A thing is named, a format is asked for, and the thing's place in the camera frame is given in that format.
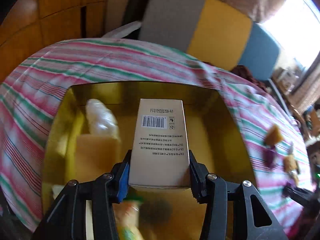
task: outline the cardboard box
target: cardboard box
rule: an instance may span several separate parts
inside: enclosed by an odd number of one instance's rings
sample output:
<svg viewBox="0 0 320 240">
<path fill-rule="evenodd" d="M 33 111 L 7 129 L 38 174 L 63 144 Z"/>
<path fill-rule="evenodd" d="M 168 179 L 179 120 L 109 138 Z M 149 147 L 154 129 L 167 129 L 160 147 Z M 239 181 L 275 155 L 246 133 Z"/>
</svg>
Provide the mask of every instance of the cardboard box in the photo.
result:
<svg viewBox="0 0 320 240">
<path fill-rule="evenodd" d="M 189 151 L 181 100 L 141 99 L 129 185 L 190 187 Z"/>
</svg>

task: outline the bright window light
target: bright window light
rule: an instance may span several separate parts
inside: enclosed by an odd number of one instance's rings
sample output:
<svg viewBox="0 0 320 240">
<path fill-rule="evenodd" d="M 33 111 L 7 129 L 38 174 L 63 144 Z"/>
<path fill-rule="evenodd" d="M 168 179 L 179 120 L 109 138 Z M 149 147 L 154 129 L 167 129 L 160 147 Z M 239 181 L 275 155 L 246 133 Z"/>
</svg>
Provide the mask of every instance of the bright window light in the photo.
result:
<svg viewBox="0 0 320 240">
<path fill-rule="evenodd" d="M 261 26 L 305 68 L 320 51 L 320 23 L 303 0 L 286 0 Z"/>
</svg>

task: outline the striped blanket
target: striped blanket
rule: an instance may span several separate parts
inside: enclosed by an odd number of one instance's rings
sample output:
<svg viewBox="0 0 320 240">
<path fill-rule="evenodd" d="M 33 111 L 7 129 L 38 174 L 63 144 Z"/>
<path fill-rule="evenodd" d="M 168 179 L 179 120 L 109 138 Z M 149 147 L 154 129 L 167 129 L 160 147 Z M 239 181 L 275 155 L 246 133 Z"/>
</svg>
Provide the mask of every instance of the striped blanket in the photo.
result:
<svg viewBox="0 0 320 240">
<path fill-rule="evenodd" d="M 48 46 L 22 62 L 0 86 L 0 185 L 17 217 L 31 231 L 42 217 L 41 164 L 66 90 L 75 84 L 120 80 L 180 82 L 219 91 L 242 134 L 258 190 L 284 229 L 290 229 L 301 206 L 281 197 L 287 180 L 282 161 L 270 171 L 262 158 L 263 138 L 273 123 L 285 138 L 276 146 L 278 153 L 287 155 L 294 141 L 302 172 L 300 186 L 312 186 L 303 139 L 274 99 L 252 83 L 176 49 L 99 38 Z"/>
</svg>

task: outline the snack package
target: snack package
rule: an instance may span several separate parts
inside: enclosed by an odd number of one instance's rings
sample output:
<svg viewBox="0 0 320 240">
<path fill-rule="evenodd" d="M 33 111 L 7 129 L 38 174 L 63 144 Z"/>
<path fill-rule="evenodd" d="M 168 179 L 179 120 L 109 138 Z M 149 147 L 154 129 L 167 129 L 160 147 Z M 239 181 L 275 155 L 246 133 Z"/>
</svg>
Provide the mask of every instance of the snack package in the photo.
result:
<svg viewBox="0 0 320 240">
<path fill-rule="evenodd" d="M 113 205 L 120 240 L 143 240 L 138 229 L 139 206 L 137 200 L 124 200 Z"/>
<path fill-rule="evenodd" d="M 97 99 L 89 99 L 85 106 L 89 131 L 93 135 L 120 139 L 118 122 L 110 109 Z"/>
</svg>

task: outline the metal screw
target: metal screw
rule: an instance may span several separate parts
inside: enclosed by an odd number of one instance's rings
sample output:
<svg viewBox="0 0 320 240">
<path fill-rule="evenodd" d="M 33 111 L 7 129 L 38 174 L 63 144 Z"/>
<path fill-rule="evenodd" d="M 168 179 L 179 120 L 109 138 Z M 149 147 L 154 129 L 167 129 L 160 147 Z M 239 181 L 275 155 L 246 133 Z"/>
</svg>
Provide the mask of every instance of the metal screw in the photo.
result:
<svg viewBox="0 0 320 240">
<path fill-rule="evenodd" d="M 248 180 L 244 180 L 242 183 L 245 187 L 251 187 L 251 185 L 252 185 L 252 183 Z"/>
<path fill-rule="evenodd" d="M 208 174 L 208 179 L 217 179 L 217 175 L 214 173 L 209 173 Z"/>
<path fill-rule="evenodd" d="M 103 174 L 103 177 L 105 179 L 112 179 L 113 175 L 111 173 L 105 173 L 105 174 Z"/>
<path fill-rule="evenodd" d="M 73 187 L 73 186 L 75 186 L 75 185 L 77 184 L 77 182 L 78 182 L 78 181 L 76 181 L 75 179 L 72 179 L 72 180 L 70 180 L 70 181 L 68 182 L 68 185 L 71 186 L 71 187 Z"/>
</svg>

